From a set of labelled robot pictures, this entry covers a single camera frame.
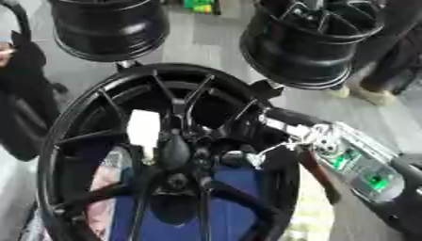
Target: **rim lip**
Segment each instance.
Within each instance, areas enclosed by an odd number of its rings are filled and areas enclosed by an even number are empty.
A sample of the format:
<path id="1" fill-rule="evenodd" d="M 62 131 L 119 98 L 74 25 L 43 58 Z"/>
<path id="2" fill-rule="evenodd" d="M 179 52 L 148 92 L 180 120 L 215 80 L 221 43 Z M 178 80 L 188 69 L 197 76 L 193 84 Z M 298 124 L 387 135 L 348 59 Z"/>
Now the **rim lip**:
<path id="1" fill-rule="evenodd" d="M 73 226 L 69 227 L 64 225 L 64 220 L 56 216 L 54 210 L 51 208 L 52 205 L 50 204 L 51 201 L 55 198 L 54 189 L 53 189 L 53 177 L 54 177 L 54 168 L 56 165 L 56 154 L 57 150 L 55 150 L 54 146 L 55 143 L 60 139 L 63 138 L 65 131 L 69 129 L 71 124 L 79 118 L 81 112 L 85 110 L 85 108 L 97 98 L 96 91 L 99 88 L 104 88 L 105 91 L 109 91 L 116 86 L 133 81 L 141 76 L 145 76 L 146 74 L 150 74 L 155 70 L 167 70 L 167 71 L 176 71 L 177 69 L 188 68 L 189 70 L 196 71 L 196 72 L 204 72 L 209 73 L 212 72 L 217 75 L 219 78 L 223 78 L 225 81 L 233 80 L 231 82 L 227 82 L 228 85 L 231 85 L 232 88 L 237 88 L 240 92 L 248 93 L 249 96 L 245 95 L 245 97 L 252 99 L 253 92 L 248 87 L 248 85 L 239 79 L 235 78 L 234 76 L 221 72 L 212 68 L 207 68 L 199 65 L 191 65 L 191 64 L 179 64 L 179 63 L 166 63 L 166 64 L 152 64 L 146 65 L 141 67 L 134 67 L 130 69 L 126 69 L 123 72 L 118 72 L 110 77 L 108 77 L 105 81 L 97 84 L 96 86 L 92 87 L 90 90 L 86 91 L 83 95 L 81 95 L 76 101 L 74 101 L 67 110 L 59 117 L 56 121 L 54 126 L 52 127 L 51 131 L 49 132 L 47 138 L 45 139 L 44 145 L 41 150 L 40 155 L 40 162 L 38 165 L 37 171 L 37 200 L 38 204 L 41 209 L 41 217 L 44 221 L 44 225 L 47 228 L 47 231 L 51 235 L 53 240 L 59 241 L 71 241 L 73 240 L 69 237 L 69 234 L 72 233 Z M 271 106 L 268 101 L 265 101 L 265 104 Z M 294 187 L 295 192 L 298 191 L 299 193 L 299 164 L 294 166 L 297 169 L 297 173 L 293 174 L 295 178 L 294 184 L 291 182 L 290 185 L 295 185 Z M 291 201 L 292 210 L 286 210 L 290 212 L 288 214 L 288 222 L 285 224 L 287 225 L 290 222 L 290 219 L 293 216 L 293 211 L 296 207 L 297 202 L 297 195 L 293 197 L 293 201 Z M 274 225 L 273 227 L 280 229 L 280 225 Z"/>
<path id="2" fill-rule="evenodd" d="M 164 44 L 169 33 L 170 33 L 170 27 L 169 27 L 169 23 L 166 21 L 165 31 L 161 34 L 161 36 L 159 36 L 155 40 L 147 41 L 147 42 L 144 42 L 141 46 L 134 47 L 135 48 L 134 51 L 123 53 L 123 54 L 114 54 L 114 55 L 87 54 L 87 53 L 78 51 L 72 48 L 71 46 L 67 45 L 66 43 L 64 43 L 58 36 L 58 33 L 56 30 L 54 31 L 54 39 L 58 47 L 60 47 L 62 50 L 64 50 L 66 53 L 68 53 L 71 56 L 75 56 L 75 57 L 85 59 L 88 61 L 108 63 L 108 62 L 136 59 L 136 58 L 148 55 L 152 51 L 160 48 Z"/>
<path id="3" fill-rule="evenodd" d="M 310 89 L 310 90 L 322 90 L 328 89 L 335 86 L 338 86 L 344 83 L 351 74 L 351 63 L 346 66 L 345 70 L 339 74 L 336 78 L 330 81 L 315 81 L 315 82 L 303 82 L 300 79 L 288 79 L 286 77 L 281 77 L 278 73 L 271 72 L 267 67 L 261 65 L 256 61 L 255 57 L 249 51 L 247 47 L 247 38 L 249 37 L 248 30 L 245 30 L 240 37 L 240 52 L 242 53 L 245 60 L 258 72 L 263 74 L 269 80 L 279 83 L 281 85 L 291 87 L 291 88 L 301 88 L 301 89 Z"/>

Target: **bolt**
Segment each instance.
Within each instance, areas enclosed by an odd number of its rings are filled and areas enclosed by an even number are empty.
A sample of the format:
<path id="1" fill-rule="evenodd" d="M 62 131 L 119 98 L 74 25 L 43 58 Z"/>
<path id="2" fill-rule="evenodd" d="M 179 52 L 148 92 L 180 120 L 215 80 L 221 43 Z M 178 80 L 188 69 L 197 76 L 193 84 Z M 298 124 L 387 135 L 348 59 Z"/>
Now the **bolt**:
<path id="1" fill-rule="evenodd" d="M 168 183 L 175 189 L 182 189 L 187 184 L 187 178 L 184 174 L 175 174 L 169 178 Z"/>
<path id="2" fill-rule="evenodd" d="M 296 9 L 293 10 L 293 13 L 294 14 L 297 14 L 297 15 L 301 15 L 302 14 L 302 11 L 301 11 L 301 9 L 296 8 Z"/>
<path id="3" fill-rule="evenodd" d="M 63 208 L 55 208 L 54 209 L 54 212 L 55 212 L 55 214 L 56 215 L 58 215 L 58 216 L 62 216 L 62 215 L 64 215 L 64 213 L 65 213 L 65 211 L 64 211 L 64 209 Z"/>

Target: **beige shoe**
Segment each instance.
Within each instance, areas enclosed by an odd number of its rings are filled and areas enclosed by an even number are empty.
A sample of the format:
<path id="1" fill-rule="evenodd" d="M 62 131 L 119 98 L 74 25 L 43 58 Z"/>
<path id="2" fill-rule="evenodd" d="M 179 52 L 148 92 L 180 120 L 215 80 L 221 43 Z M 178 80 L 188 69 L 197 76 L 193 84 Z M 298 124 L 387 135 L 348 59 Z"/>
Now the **beige shoe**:
<path id="1" fill-rule="evenodd" d="M 351 92 L 357 97 L 375 105 L 387 105 L 396 100 L 396 96 L 388 90 L 372 92 L 362 88 L 360 83 L 354 83 L 351 86 Z"/>
<path id="2" fill-rule="evenodd" d="M 343 87 L 341 89 L 329 89 L 327 90 L 327 92 L 332 95 L 333 97 L 337 97 L 337 98 L 348 98 L 350 96 L 350 89 L 348 86 L 343 85 Z"/>

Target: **wheel spoke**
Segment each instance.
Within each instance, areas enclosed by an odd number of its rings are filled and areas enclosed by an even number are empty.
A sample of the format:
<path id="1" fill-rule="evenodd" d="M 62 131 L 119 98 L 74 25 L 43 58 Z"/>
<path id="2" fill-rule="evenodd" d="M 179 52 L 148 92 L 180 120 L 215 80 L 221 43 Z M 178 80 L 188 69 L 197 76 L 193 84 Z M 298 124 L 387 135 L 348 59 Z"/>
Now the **wheel spoke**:
<path id="1" fill-rule="evenodd" d="M 202 185 L 204 189 L 211 191 L 213 196 L 250 208 L 262 219 L 272 219 L 279 215 L 278 209 L 268 206 L 255 197 L 223 182 L 209 179 Z"/>
<path id="2" fill-rule="evenodd" d="M 68 201 L 55 206 L 55 211 L 59 214 L 75 214 L 83 211 L 88 205 L 97 202 L 108 200 L 117 196 L 129 195 L 132 187 L 129 184 L 117 183 L 108 185 L 97 190 L 89 191 Z"/>
<path id="3" fill-rule="evenodd" d="M 142 225 L 145 210 L 152 195 L 154 178 L 158 173 L 159 170 L 155 167 L 146 167 L 143 171 L 143 175 L 139 176 L 137 180 L 138 188 L 134 193 L 135 212 L 129 223 L 128 241 L 138 241 L 139 239 L 140 226 Z"/>
<path id="4" fill-rule="evenodd" d="M 239 121 L 247 112 L 248 110 L 256 104 L 257 100 L 251 100 L 245 106 L 243 106 L 235 115 L 229 118 L 226 122 L 224 122 L 219 128 L 214 129 L 210 136 L 214 139 L 218 138 L 227 138 L 233 132 L 235 132 L 234 124 Z"/>
<path id="5" fill-rule="evenodd" d="M 124 111 L 121 107 L 119 107 L 118 104 L 116 104 L 113 99 L 111 98 L 110 95 L 108 95 L 108 93 L 103 89 L 100 88 L 98 90 L 98 92 L 100 93 L 101 96 L 103 96 L 105 98 L 105 100 L 108 102 L 108 104 L 111 106 L 111 108 L 113 109 L 116 117 L 119 119 L 119 122 L 121 124 L 122 129 L 125 129 L 125 125 L 127 123 L 127 118 L 126 118 L 126 114 L 124 114 Z"/>
<path id="6" fill-rule="evenodd" d="M 203 82 L 200 84 L 200 86 L 196 90 L 192 91 L 192 93 L 186 97 L 186 100 L 185 100 L 186 113 L 184 115 L 184 118 L 185 118 L 185 124 L 187 128 L 191 128 L 193 125 L 193 119 L 192 119 L 193 107 L 201 99 L 203 94 L 209 90 L 210 83 L 212 83 L 212 81 L 215 78 L 216 76 L 208 74 L 203 80 Z"/>
<path id="7" fill-rule="evenodd" d="M 98 141 L 103 140 L 104 138 L 120 138 L 120 137 L 124 137 L 125 135 L 126 135 L 125 132 L 105 130 L 105 131 L 84 134 L 84 135 L 76 136 L 76 137 L 64 138 L 56 142 L 56 145 L 63 146 L 63 145 L 68 145 L 68 144 L 82 144 L 82 143 L 86 144 L 87 142 L 98 142 Z"/>
<path id="8" fill-rule="evenodd" d="M 198 203 L 198 220 L 201 232 L 201 241 L 211 240 L 211 230 L 209 224 L 209 200 L 210 193 L 202 190 L 200 193 L 200 200 Z"/>

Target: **black wheel rim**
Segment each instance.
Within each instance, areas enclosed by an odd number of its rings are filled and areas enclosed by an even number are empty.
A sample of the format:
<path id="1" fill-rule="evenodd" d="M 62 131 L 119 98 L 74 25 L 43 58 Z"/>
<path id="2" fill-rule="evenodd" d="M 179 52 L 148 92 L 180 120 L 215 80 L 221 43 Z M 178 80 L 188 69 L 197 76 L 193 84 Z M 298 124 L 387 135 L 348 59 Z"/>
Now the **black wheel rim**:
<path id="1" fill-rule="evenodd" d="M 146 105 L 131 102 L 137 96 L 150 92 L 159 93 L 158 99 L 162 102 L 153 100 Z M 185 101 L 179 105 L 180 102 L 175 102 L 173 98 Z M 213 100 L 216 102 L 214 108 L 207 105 L 208 99 L 210 103 Z M 282 169 L 257 173 L 265 183 L 262 190 L 265 197 L 262 200 L 213 178 L 215 166 L 227 166 L 220 160 L 216 161 L 217 156 L 222 157 L 228 151 L 219 150 L 221 146 L 226 148 L 227 142 L 230 143 L 230 150 L 246 144 L 257 151 L 266 148 L 267 143 L 256 141 L 264 137 L 258 137 L 258 134 L 267 135 L 265 131 L 256 128 L 240 128 L 237 131 L 235 127 L 239 122 L 251 127 L 253 122 L 249 116 L 254 116 L 254 111 L 267 105 L 269 103 L 257 102 L 249 88 L 231 75 L 199 66 L 156 64 L 127 69 L 108 78 L 74 102 L 45 141 L 38 172 L 38 199 L 49 234 L 53 240 L 99 240 L 86 220 L 80 218 L 85 214 L 87 205 L 116 196 L 132 196 L 136 210 L 131 229 L 124 240 L 138 240 L 142 236 L 139 226 L 150 204 L 148 199 L 152 196 L 152 190 L 160 180 L 183 173 L 195 186 L 192 190 L 197 198 L 196 214 L 201 240 L 213 240 L 207 211 L 211 197 L 233 201 L 256 214 L 255 224 L 241 240 L 277 240 L 289 223 L 298 196 L 299 170 L 296 162 L 288 162 Z M 135 108 L 165 110 L 161 116 L 172 117 L 163 118 L 165 123 L 169 123 L 168 120 L 174 122 L 174 117 L 180 118 L 181 124 L 178 122 L 177 128 L 183 129 L 179 137 L 189 147 L 188 161 L 176 167 L 166 166 L 163 161 L 152 166 L 134 161 L 140 160 L 142 151 L 127 143 L 124 130 L 127 111 Z M 211 113 L 215 115 L 214 119 L 208 122 L 209 116 L 202 117 L 199 112 L 204 111 L 199 109 L 214 112 Z M 109 122 L 101 124 L 105 116 Z M 168 126 L 171 126 L 169 130 L 175 128 L 172 124 Z M 209 130 L 204 131 L 199 126 L 206 126 Z M 134 176 L 128 182 L 89 192 L 95 170 L 108 152 L 118 145 L 130 152 Z"/>

